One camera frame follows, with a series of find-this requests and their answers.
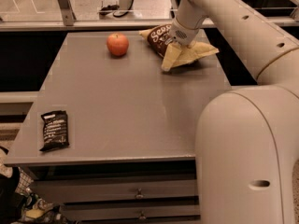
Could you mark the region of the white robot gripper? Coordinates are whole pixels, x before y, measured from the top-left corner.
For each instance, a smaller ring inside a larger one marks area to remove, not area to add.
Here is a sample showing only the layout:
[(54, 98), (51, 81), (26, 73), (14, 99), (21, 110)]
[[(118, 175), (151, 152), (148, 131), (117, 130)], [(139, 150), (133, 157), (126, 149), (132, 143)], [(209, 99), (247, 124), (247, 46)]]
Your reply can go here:
[(170, 36), (181, 45), (189, 45), (198, 34), (199, 29), (189, 29), (181, 25), (177, 19), (173, 19), (169, 30)]

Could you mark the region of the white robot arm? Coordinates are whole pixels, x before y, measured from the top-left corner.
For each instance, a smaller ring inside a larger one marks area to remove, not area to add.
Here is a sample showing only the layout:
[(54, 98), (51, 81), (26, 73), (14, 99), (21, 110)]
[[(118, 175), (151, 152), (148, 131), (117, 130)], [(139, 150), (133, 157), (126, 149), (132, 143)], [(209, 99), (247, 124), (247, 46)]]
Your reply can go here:
[(196, 130), (201, 224), (297, 224), (298, 41), (241, 0), (181, 0), (190, 43), (210, 18), (255, 80), (213, 99)]

